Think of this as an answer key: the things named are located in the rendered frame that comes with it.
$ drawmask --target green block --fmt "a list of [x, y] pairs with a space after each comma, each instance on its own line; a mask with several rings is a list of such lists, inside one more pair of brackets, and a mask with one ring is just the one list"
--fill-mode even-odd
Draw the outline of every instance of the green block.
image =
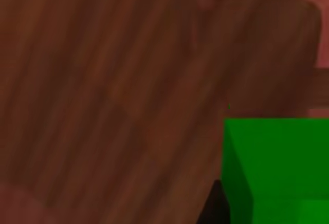
[[329, 223], [328, 130], [327, 119], [226, 120], [231, 223]]

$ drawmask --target green box top face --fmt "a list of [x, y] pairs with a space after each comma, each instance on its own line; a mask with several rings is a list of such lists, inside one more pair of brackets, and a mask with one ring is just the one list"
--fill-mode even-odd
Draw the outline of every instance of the green box top face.
[[[230, 172], [232, 151], [241, 172]], [[244, 174], [253, 199], [329, 198], [328, 169], [328, 119], [225, 121], [223, 180]]]

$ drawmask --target wooden floor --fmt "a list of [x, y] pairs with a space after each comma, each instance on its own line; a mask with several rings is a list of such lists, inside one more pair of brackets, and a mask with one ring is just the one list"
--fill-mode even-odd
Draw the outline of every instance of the wooden floor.
[[320, 31], [304, 0], [0, 0], [0, 196], [57, 223], [196, 223], [225, 117], [307, 115]]

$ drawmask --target bright green object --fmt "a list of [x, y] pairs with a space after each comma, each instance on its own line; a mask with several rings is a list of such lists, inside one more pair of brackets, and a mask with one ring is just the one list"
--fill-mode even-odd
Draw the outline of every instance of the bright green object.
[[227, 119], [231, 224], [329, 223], [329, 120]]

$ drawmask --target brown wood grain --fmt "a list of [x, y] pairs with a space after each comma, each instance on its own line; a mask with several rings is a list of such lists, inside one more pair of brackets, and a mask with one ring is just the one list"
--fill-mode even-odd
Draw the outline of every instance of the brown wood grain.
[[303, 0], [217, 0], [194, 32], [196, 0], [0, 6], [1, 184], [57, 223], [195, 223], [224, 118], [305, 116], [326, 92]]

